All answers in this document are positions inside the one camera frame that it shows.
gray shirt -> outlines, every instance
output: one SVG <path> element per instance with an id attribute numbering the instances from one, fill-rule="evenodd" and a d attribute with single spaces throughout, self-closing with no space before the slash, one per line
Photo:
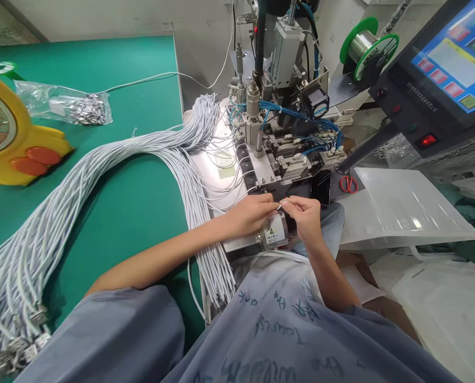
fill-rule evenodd
<path id="1" fill-rule="evenodd" d="M 25 382 L 457 382 L 387 319 L 324 306 L 308 259 L 267 252 L 233 265 L 224 312 L 182 357 L 164 286 L 83 299 L 17 378 Z"/>

hand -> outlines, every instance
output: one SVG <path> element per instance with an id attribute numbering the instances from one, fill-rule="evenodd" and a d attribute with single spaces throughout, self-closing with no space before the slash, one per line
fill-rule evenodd
<path id="1" fill-rule="evenodd" d="M 271 193 L 246 196 L 217 218 L 223 230 L 223 239 L 242 237 L 259 230 L 264 221 L 276 213 L 279 205 L 273 201 Z"/>
<path id="2" fill-rule="evenodd" d="M 296 221 L 297 236 L 305 246 L 321 241 L 321 203 L 316 199 L 291 196 L 281 202 L 281 207 Z"/>

green workbench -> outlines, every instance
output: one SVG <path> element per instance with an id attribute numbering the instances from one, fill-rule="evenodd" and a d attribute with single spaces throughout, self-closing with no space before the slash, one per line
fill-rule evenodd
<path id="1" fill-rule="evenodd" d="M 87 92 L 178 70 L 172 36 L 0 47 L 0 61 L 14 61 L 17 72 L 28 81 Z M 12 83 L 5 82 L 14 89 Z M 34 124 L 65 132 L 75 150 L 54 171 L 26 187 L 0 186 L 0 244 L 91 149 L 130 138 L 134 128 L 138 136 L 182 123 L 177 76 L 111 92 L 110 103 L 114 122 L 104 126 L 34 119 Z M 186 230 L 177 182 L 159 158 L 138 155 L 110 170 L 85 203 L 62 262 L 46 287 L 44 302 L 53 328 L 62 323 L 103 272 Z M 204 329 L 186 272 L 182 265 L 163 281 L 181 308 L 185 350 Z M 195 262 L 191 272 L 201 302 Z"/>

green spool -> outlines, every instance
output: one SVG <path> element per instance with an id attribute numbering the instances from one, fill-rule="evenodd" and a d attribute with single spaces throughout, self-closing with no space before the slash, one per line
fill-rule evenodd
<path id="1" fill-rule="evenodd" d="M 17 64 L 12 61 L 0 61 L 0 76 L 5 76 L 11 80 L 21 80 L 24 79 L 17 74 L 15 69 L 17 68 Z"/>
<path id="2" fill-rule="evenodd" d="M 384 65 L 386 65 L 397 50 L 398 36 L 391 34 L 377 39 L 378 27 L 379 23 L 376 18 L 369 17 L 361 20 L 347 35 L 340 49 L 342 64 L 345 64 L 348 57 L 356 62 L 355 81 L 361 81 L 365 67 L 373 57 L 384 53 L 386 56 Z"/>
<path id="3" fill-rule="evenodd" d="M 384 52 L 388 49 L 388 54 L 386 56 L 386 61 L 384 65 L 388 64 L 390 59 L 395 54 L 395 51 L 398 47 L 398 36 L 396 34 L 386 35 L 377 40 L 369 50 L 361 57 L 360 61 L 356 65 L 356 70 L 354 71 L 354 79 L 356 81 L 361 81 L 361 76 L 365 70 L 365 65 L 368 60 L 370 60 L 375 55 Z"/>
<path id="4" fill-rule="evenodd" d="M 358 25 L 354 27 L 345 38 L 342 48 L 340 49 L 340 62 L 342 64 L 345 64 L 349 52 L 349 45 L 351 45 L 351 41 L 354 40 L 358 33 L 363 32 L 364 30 L 368 30 L 375 35 L 378 29 L 379 21 L 377 21 L 376 18 L 370 17 L 361 20 Z"/>

control panel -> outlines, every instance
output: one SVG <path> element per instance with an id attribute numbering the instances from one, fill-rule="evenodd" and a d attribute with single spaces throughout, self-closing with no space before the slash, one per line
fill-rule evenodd
<path id="1" fill-rule="evenodd" d="M 475 136 L 475 0 L 448 0 L 369 93 L 422 157 Z"/>

